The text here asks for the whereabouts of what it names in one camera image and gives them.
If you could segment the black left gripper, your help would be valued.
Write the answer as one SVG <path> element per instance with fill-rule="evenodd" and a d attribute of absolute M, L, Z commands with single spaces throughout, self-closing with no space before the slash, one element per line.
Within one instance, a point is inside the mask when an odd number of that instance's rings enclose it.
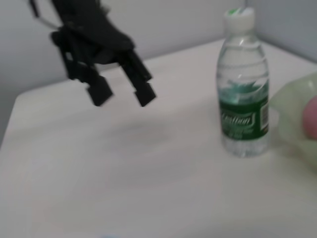
<path fill-rule="evenodd" d="M 52 4 L 62 21 L 52 33 L 52 41 L 60 50 L 67 77 L 88 85 L 86 90 L 95 106 L 113 96 L 96 64 L 119 64 L 141 107 L 156 98 L 149 83 L 152 75 L 134 52 L 133 41 L 110 22 L 99 0 L 54 0 Z"/>

